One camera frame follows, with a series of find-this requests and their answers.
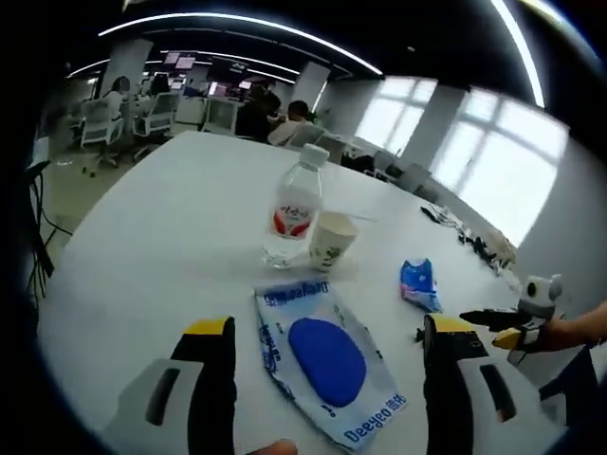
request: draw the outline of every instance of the window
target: window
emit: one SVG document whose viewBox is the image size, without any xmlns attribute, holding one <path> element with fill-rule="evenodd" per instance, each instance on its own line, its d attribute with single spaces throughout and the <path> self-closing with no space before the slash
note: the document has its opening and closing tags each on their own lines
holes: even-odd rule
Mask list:
<svg viewBox="0 0 607 455">
<path fill-rule="evenodd" d="M 567 136 L 549 116 L 473 89 L 432 174 L 518 246 L 552 189 Z"/>
<path fill-rule="evenodd" d="M 483 130 L 478 126 L 465 121 L 458 124 L 447 145 L 444 159 L 433 172 L 434 178 L 455 191 L 482 138 Z"/>
<path fill-rule="evenodd" d="M 434 88 L 436 81 L 386 78 L 369 103 L 356 136 L 402 155 Z"/>
</svg>

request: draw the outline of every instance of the white wall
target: white wall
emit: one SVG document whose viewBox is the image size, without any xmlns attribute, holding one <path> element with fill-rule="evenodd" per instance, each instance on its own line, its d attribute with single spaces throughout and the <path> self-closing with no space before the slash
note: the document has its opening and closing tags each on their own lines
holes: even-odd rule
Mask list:
<svg viewBox="0 0 607 455">
<path fill-rule="evenodd" d="M 136 85 L 141 81 L 145 61 L 150 54 L 153 43 L 146 40 L 134 40 L 121 43 L 112 49 L 110 61 L 103 73 L 101 96 L 105 95 L 112 83 L 119 76 L 126 76 L 131 83 L 130 93 L 137 90 Z"/>
<path fill-rule="evenodd" d="M 379 84 L 380 81 L 327 84 L 317 108 L 323 126 L 336 135 L 354 136 Z"/>
<path fill-rule="evenodd" d="M 293 87 L 292 100 L 305 101 L 312 109 L 330 72 L 331 70 L 324 66 L 308 62 Z"/>
<path fill-rule="evenodd" d="M 529 274 L 562 273 L 568 317 L 607 300 L 607 168 L 571 138 L 517 263 Z"/>
</svg>

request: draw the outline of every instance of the paper cup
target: paper cup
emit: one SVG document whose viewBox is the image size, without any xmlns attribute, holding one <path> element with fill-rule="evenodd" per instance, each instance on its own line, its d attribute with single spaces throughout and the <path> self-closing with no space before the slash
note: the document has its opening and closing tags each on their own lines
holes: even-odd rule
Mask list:
<svg viewBox="0 0 607 455">
<path fill-rule="evenodd" d="M 334 211 L 322 211 L 310 241 L 310 265 L 328 272 L 359 234 L 349 217 Z"/>
</svg>

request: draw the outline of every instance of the packaging bag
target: packaging bag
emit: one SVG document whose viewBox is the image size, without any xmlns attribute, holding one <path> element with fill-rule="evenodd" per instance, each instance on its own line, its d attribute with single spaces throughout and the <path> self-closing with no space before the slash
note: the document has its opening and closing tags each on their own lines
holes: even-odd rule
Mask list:
<svg viewBox="0 0 607 455">
<path fill-rule="evenodd" d="M 400 295 L 427 313 L 442 313 L 429 259 L 407 260 L 400 268 Z"/>
<path fill-rule="evenodd" d="M 264 365 L 283 395 L 354 452 L 401 410 L 381 353 L 325 278 L 255 289 Z"/>
</svg>

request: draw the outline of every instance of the person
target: person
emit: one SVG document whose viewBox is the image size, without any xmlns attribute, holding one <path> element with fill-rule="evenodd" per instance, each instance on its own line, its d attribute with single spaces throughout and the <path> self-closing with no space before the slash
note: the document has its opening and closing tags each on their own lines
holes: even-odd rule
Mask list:
<svg viewBox="0 0 607 455">
<path fill-rule="evenodd" d="M 131 83 L 126 76 L 119 76 L 112 83 L 110 91 L 103 96 L 109 104 L 112 120 L 118 120 L 121 117 L 120 107 L 129 92 L 130 86 Z"/>
<path fill-rule="evenodd" d="M 552 318 L 543 329 L 541 339 L 530 347 L 533 352 L 560 351 L 584 344 L 597 344 L 607 339 L 607 301 L 573 320 Z"/>
<path fill-rule="evenodd" d="M 193 87 L 193 79 L 190 78 L 186 86 L 183 88 L 183 96 L 184 97 L 199 97 L 200 91 L 196 90 Z"/>
<path fill-rule="evenodd" d="M 211 87 L 211 83 L 209 81 L 203 81 L 200 83 L 198 87 L 198 93 L 201 97 L 206 97 L 209 95 L 209 88 Z"/>
<path fill-rule="evenodd" d="M 286 112 L 286 120 L 267 136 L 267 142 L 272 145 L 285 145 L 295 134 L 297 128 L 307 122 L 308 114 L 309 109 L 305 101 L 291 102 Z"/>
<path fill-rule="evenodd" d="M 150 85 L 150 96 L 155 97 L 158 93 L 169 93 L 169 78 L 166 74 L 156 74 Z"/>
<path fill-rule="evenodd" d="M 248 455 L 297 455 L 297 447 L 291 441 L 282 439 L 270 446 L 250 452 Z"/>
<path fill-rule="evenodd" d="M 267 116 L 277 110 L 281 101 L 271 92 L 260 94 L 238 109 L 235 133 L 237 136 L 250 137 L 258 142 L 266 142 L 271 131 Z"/>
</svg>

